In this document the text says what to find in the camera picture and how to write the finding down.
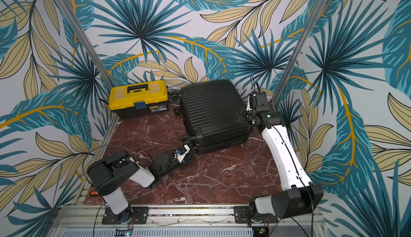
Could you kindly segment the black ribbed hard-shell suitcase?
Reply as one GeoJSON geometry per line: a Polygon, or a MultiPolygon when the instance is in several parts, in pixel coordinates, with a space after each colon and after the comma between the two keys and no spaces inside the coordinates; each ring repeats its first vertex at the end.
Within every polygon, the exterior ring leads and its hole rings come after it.
{"type": "Polygon", "coordinates": [[[179,101],[178,113],[187,132],[183,140],[190,141],[199,155],[241,145],[252,132],[248,124],[235,120],[245,104],[229,80],[183,87],[179,101]]]}

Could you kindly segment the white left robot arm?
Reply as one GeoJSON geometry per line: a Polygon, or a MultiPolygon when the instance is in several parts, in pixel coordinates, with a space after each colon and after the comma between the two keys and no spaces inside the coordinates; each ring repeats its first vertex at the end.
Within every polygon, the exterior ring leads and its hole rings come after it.
{"type": "Polygon", "coordinates": [[[146,189],[155,188],[162,178],[172,174],[177,168],[187,166],[195,152],[196,148],[186,142],[172,153],[158,154],[150,167],[143,167],[126,150],[121,150],[93,163],[88,167],[87,175],[110,211],[124,224],[131,217],[132,208],[122,185],[129,180],[146,189]]]}

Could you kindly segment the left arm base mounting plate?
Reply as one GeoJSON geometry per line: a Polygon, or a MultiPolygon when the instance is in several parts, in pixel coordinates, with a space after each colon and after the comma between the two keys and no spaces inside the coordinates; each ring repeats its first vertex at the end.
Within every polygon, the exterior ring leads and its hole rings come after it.
{"type": "Polygon", "coordinates": [[[144,225],[148,217],[148,207],[131,206],[123,212],[116,215],[110,207],[105,209],[102,224],[103,225],[144,225]]]}

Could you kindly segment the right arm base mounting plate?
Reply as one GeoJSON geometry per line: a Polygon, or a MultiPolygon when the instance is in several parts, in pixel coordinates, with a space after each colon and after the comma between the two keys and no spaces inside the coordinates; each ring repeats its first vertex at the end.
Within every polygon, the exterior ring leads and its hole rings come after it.
{"type": "Polygon", "coordinates": [[[273,214],[260,214],[250,206],[234,206],[234,220],[236,224],[271,224],[278,223],[273,214]]]}

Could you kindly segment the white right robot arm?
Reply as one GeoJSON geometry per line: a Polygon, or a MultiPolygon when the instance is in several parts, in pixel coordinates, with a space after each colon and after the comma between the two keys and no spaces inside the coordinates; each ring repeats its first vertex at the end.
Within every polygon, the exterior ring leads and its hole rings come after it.
{"type": "Polygon", "coordinates": [[[313,213],[323,189],[313,183],[300,164],[279,113],[239,108],[235,121],[258,128],[273,156],[282,188],[280,193],[254,198],[250,203],[252,215],[283,219],[313,213]]]}

